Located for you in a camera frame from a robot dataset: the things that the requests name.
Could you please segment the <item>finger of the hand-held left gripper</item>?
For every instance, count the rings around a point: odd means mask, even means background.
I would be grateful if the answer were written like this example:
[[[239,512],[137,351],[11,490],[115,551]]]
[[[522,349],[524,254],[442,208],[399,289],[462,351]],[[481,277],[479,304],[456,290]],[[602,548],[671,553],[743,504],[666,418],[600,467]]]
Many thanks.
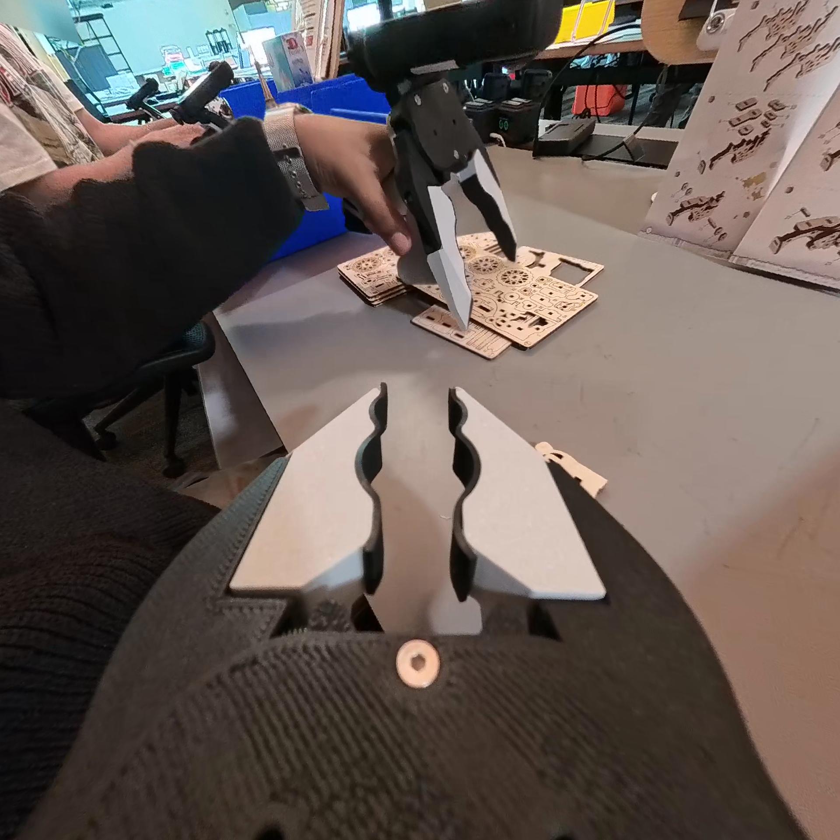
[[[516,261],[518,239],[497,176],[483,148],[473,150],[464,168],[454,173],[462,193],[479,210],[502,254]]]
[[[467,330],[473,298],[457,241],[455,207],[444,188],[428,178],[423,179],[423,246],[451,314]]]

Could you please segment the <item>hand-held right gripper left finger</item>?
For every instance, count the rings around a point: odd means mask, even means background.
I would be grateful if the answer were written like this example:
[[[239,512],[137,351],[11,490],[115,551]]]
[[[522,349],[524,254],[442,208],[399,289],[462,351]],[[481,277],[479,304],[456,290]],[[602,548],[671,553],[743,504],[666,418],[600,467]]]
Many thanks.
[[[373,595],[384,573],[387,385],[370,389],[288,456],[233,572],[232,595],[288,596],[309,611]]]

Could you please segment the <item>wooden puzzle sheet with cutouts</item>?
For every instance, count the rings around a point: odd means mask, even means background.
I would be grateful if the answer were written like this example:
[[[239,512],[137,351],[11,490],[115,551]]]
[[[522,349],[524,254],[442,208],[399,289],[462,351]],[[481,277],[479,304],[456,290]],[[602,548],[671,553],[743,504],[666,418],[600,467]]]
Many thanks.
[[[512,344],[507,339],[504,339],[499,334],[492,332],[489,329],[482,328],[477,324],[470,323],[470,321],[467,330],[462,330],[456,319],[448,311],[444,294],[435,284],[417,285],[412,287],[412,289],[414,291],[418,291],[426,298],[429,298],[434,302],[434,305],[430,306],[413,319],[414,325],[451,343],[454,343],[465,350],[477,354],[486,360],[496,359],[509,347],[524,350]]]

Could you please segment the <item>assembled wooden locomotive piece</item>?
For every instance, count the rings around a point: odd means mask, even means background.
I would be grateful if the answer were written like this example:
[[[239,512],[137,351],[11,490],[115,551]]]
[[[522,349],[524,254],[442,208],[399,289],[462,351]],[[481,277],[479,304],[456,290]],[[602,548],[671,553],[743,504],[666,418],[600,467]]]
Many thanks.
[[[607,486],[607,479],[592,469],[584,466],[568,453],[553,447],[548,442],[534,445],[543,460],[549,464],[560,466],[569,476],[575,479],[584,491],[593,498],[597,498]]]

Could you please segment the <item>wooden puzzle sheet with wheels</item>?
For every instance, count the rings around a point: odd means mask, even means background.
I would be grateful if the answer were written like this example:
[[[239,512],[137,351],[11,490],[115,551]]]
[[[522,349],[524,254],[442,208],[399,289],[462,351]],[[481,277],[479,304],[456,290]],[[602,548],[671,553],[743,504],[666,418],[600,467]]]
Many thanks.
[[[509,261],[490,233],[458,237],[472,296],[470,323],[530,349],[596,299],[587,283],[604,265],[520,245]]]

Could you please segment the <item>person's left forearm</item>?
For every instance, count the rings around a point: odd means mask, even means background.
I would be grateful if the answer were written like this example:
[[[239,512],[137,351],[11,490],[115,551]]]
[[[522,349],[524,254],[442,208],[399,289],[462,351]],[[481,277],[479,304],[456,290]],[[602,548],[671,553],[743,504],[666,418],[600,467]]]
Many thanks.
[[[1,396],[93,392],[225,302],[299,226],[302,208],[263,124],[235,121],[187,149],[144,143],[133,174],[83,181],[1,212]]]

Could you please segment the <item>grey desk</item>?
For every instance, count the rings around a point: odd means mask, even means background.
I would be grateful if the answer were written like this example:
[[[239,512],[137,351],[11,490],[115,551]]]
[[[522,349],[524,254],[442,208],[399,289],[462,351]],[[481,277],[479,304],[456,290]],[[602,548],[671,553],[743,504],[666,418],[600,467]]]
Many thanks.
[[[482,360],[365,305],[346,234],[268,266],[215,313],[201,368],[219,465],[297,447],[388,386],[384,629],[475,634],[449,590],[460,484],[447,393],[607,478],[601,504],[668,574],[723,663],[763,760],[813,838],[838,838],[838,297],[637,236],[660,171],[490,149],[522,244],[603,265],[594,304]]]

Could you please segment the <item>person's left hand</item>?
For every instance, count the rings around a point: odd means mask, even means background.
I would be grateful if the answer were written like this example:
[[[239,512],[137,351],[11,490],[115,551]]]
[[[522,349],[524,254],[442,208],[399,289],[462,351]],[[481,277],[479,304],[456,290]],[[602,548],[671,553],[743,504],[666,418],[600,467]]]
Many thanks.
[[[349,201],[364,226],[399,257],[413,246],[410,229],[383,184],[396,165],[384,125],[299,113],[295,131],[320,191]]]

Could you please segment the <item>stack of wooden puzzle sheets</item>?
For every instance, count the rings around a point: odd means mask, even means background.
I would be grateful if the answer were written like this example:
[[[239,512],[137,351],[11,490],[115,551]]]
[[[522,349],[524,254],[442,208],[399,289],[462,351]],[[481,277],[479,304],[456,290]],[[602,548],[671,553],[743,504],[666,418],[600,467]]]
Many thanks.
[[[407,294],[397,274],[397,256],[387,247],[337,265],[339,278],[368,306],[376,308]]]

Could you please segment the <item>black power adapter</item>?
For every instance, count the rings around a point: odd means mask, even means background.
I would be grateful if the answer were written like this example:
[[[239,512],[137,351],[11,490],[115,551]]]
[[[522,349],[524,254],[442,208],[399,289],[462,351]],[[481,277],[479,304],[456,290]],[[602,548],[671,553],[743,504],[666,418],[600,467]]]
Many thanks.
[[[580,147],[592,137],[596,124],[595,118],[549,122],[533,142],[532,157],[539,159],[577,155]]]

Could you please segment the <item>blue plastic bin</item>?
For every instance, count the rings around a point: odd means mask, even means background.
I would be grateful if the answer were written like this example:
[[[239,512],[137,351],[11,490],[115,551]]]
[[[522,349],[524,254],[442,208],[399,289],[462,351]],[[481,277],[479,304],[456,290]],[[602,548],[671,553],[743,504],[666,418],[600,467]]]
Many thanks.
[[[374,91],[364,79],[352,73],[288,91],[278,91],[274,81],[270,80],[268,88],[278,103],[293,102],[325,116],[384,125],[391,110],[385,94]],[[258,80],[228,87],[222,92],[222,98],[236,118],[263,119],[266,115],[265,93]],[[295,232],[269,257],[269,263],[346,232],[340,199],[331,195],[327,195],[326,199],[329,209],[305,212]]]

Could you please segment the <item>silver mesh wristwatch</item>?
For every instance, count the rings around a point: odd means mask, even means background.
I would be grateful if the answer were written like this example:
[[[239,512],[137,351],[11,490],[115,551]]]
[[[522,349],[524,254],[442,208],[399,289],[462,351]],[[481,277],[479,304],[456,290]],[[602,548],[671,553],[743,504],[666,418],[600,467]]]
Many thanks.
[[[310,111],[295,102],[277,104],[266,111],[263,130],[269,150],[295,200],[307,212],[323,212],[329,203],[312,180],[298,140],[295,120]]]

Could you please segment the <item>white and blue carton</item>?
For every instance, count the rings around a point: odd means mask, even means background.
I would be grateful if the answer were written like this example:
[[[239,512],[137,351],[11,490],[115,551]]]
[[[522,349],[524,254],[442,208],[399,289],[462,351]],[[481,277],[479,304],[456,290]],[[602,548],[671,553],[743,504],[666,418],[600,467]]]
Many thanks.
[[[315,82],[306,40],[302,32],[292,31],[262,43],[266,63],[278,92],[307,87]]]

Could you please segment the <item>black office chair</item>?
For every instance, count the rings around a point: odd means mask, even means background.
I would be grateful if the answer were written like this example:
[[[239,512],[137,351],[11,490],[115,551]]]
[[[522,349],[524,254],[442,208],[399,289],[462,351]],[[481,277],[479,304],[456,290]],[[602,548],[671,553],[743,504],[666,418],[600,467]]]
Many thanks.
[[[185,473],[185,462],[176,453],[182,394],[196,394],[196,367],[210,360],[215,349],[212,331],[199,322],[162,353],[110,385],[88,394],[35,401],[23,413],[69,446],[104,460],[103,453],[118,443],[111,425],[162,392],[163,475],[178,478]]]

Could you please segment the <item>person's black sweater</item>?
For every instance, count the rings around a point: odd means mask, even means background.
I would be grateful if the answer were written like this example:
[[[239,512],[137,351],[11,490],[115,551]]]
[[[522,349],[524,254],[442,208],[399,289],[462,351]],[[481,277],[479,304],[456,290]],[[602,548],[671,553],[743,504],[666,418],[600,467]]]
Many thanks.
[[[71,447],[2,400],[1,835],[55,779],[132,615],[279,450],[186,493]]]

